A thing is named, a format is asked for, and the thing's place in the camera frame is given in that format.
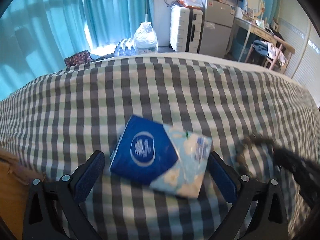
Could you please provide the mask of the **large clear water jug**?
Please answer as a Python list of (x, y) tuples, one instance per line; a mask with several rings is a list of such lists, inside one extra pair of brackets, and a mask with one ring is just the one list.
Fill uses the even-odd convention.
[(142, 22), (136, 30), (134, 48), (137, 55), (158, 53), (158, 39), (151, 22)]

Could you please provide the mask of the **wooden chair with clothes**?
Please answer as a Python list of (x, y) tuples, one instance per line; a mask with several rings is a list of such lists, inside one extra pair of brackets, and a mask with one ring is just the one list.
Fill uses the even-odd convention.
[(282, 39), (277, 39), (276, 44), (255, 40), (250, 46), (245, 63), (252, 61), (253, 64), (284, 73), (294, 53), (295, 48)]

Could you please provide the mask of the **teal window curtain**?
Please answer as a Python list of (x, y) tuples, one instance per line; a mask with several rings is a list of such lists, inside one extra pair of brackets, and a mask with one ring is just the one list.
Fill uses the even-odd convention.
[(13, 0), (1, 17), (1, 98), (151, 18), (152, 0)]

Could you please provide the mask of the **grey mini fridge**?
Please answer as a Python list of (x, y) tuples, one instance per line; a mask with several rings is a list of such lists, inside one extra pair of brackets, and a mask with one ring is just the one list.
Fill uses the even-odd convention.
[(226, 3), (202, 0), (203, 23), (199, 53), (224, 58), (234, 22), (234, 11)]

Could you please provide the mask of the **wooden desk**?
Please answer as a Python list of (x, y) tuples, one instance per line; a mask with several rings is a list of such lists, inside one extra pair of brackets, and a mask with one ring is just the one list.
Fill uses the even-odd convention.
[(267, 66), (267, 63), (269, 62), (270, 63), (270, 66), (269, 66), (270, 70), (274, 69), (276, 62), (279, 59), (280, 51), (283, 48), (286, 48), (286, 50), (289, 52), (287, 62), (283, 66), (280, 67), (280, 73), (284, 74), (287, 69), (287, 66), (289, 65), (289, 62), (291, 60), (292, 55), (294, 55), (296, 53), (295, 48), (293, 46), (291, 46), (290, 44), (288, 44), (287, 42), (285, 42), (284, 40), (282, 40), (281, 38), (277, 37), (274, 34), (271, 34), (270, 32), (255, 25), (254, 23), (251, 23), (249, 21), (246, 21), (246, 20), (243, 20), (243, 19), (240, 19), (237, 17), (234, 18), (234, 22), (233, 22), (233, 25), (231, 28), (231, 34), (229, 37), (229, 42), (228, 42), (228, 46), (227, 46), (225, 55), (228, 55), (228, 53), (231, 51), (233, 40), (236, 37), (239, 28), (245, 29), (247, 31), (247, 34), (246, 34), (246, 38), (244, 40), (244, 44), (242, 46), (242, 50), (241, 50), (240, 55), (238, 57), (238, 62), (241, 61), (241, 58), (242, 58), (243, 53), (246, 49), (246, 44), (248, 43), (248, 39), (249, 39), (250, 34), (254, 34), (257, 37), (262, 38), (263, 40), (265, 40), (267, 42), (271, 42), (274, 46), (277, 45), (277, 42), (280, 44), (280, 46), (278, 47), (279, 51), (276, 53), (276, 57), (273, 60), (266, 58), (265, 67)]

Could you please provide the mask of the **pack of water bottles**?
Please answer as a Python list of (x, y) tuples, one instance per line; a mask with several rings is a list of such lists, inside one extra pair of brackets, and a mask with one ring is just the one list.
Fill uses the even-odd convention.
[(124, 38), (116, 44), (114, 49), (114, 57), (133, 56), (136, 55), (134, 42), (132, 38)]

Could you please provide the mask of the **white suitcase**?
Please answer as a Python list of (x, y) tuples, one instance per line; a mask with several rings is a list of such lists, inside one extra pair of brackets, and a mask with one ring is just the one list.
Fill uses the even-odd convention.
[(202, 30), (200, 9), (175, 5), (171, 8), (170, 46), (175, 52), (197, 53)]

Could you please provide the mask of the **round white mirror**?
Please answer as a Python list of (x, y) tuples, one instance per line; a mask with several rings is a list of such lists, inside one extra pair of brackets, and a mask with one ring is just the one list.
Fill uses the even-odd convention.
[(253, 17), (262, 18), (265, 11), (265, 2), (263, 0), (246, 0), (247, 7), (253, 10)]

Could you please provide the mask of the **blue tissue pack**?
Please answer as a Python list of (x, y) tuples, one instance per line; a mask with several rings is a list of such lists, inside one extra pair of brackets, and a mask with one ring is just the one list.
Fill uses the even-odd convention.
[(114, 152), (110, 172), (171, 195), (196, 199), (212, 139), (133, 115)]

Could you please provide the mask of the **brown cardboard box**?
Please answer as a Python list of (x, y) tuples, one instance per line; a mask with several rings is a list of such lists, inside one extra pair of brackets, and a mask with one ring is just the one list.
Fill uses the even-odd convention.
[(19, 159), (1, 148), (1, 219), (17, 239), (22, 239), (23, 219), (29, 188), (44, 173), (20, 164)]

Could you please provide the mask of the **dark patterned bag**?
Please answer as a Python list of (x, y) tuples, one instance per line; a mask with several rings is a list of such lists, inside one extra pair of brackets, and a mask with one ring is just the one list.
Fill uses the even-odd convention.
[(72, 67), (80, 64), (91, 63), (93, 61), (91, 54), (88, 50), (78, 52), (68, 58), (64, 59), (66, 67)]

